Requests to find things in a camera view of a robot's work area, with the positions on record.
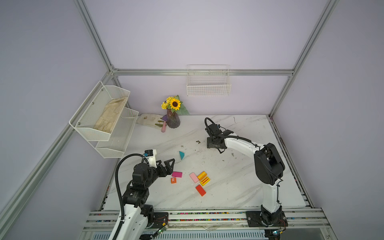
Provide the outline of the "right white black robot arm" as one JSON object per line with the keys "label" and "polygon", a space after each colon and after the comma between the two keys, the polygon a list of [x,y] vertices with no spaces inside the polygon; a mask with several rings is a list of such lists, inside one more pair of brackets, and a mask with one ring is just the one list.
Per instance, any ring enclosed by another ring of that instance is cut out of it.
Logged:
{"label": "right white black robot arm", "polygon": [[209,135],[208,149],[217,149],[219,153],[232,149],[254,160],[256,176],[263,183],[264,195],[259,222],[266,227],[280,222],[283,210],[279,200],[279,187],[283,181],[285,164],[276,146],[272,143],[258,145],[235,135],[233,131],[221,127],[210,118],[205,118],[205,126]]}

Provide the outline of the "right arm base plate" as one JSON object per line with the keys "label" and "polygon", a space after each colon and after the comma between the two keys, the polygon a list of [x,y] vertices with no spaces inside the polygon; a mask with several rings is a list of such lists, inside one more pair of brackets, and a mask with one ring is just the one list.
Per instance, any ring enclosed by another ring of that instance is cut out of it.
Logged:
{"label": "right arm base plate", "polygon": [[268,211],[247,211],[246,220],[249,227],[282,227],[288,226],[287,218],[283,211],[271,214]]}

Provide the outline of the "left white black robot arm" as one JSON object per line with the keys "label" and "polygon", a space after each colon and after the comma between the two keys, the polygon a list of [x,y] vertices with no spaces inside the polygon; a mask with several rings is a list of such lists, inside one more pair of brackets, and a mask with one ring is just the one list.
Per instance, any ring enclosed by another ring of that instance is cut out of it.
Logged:
{"label": "left white black robot arm", "polygon": [[171,175],[174,170],[175,159],[162,164],[156,161],[151,167],[149,161],[143,159],[135,165],[132,180],[122,194],[119,184],[119,168],[129,157],[141,157],[140,154],[131,154],[124,157],[115,171],[115,183],[120,204],[118,220],[109,237],[110,240],[153,240],[165,232],[168,225],[168,214],[161,213],[160,220],[156,220],[154,207],[147,205],[149,187],[158,178]]}

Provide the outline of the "magenta wood block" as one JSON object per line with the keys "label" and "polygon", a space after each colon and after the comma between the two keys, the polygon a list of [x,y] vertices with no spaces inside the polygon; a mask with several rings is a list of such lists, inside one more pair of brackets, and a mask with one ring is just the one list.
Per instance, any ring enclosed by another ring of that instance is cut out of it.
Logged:
{"label": "magenta wood block", "polygon": [[173,172],[172,177],[173,178],[181,178],[183,176],[182,172]]}

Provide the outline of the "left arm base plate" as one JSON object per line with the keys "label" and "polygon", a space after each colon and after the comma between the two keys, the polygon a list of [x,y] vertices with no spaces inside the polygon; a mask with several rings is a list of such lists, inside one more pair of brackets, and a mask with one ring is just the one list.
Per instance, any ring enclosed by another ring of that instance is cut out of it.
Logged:
{"label": "left arm base plate", "polygon": [[169,221],[169,213],[168,212],[154,212],[153,214],[149,214],[147,216],[147,229],[160,229],[164,225],[166,225]]}

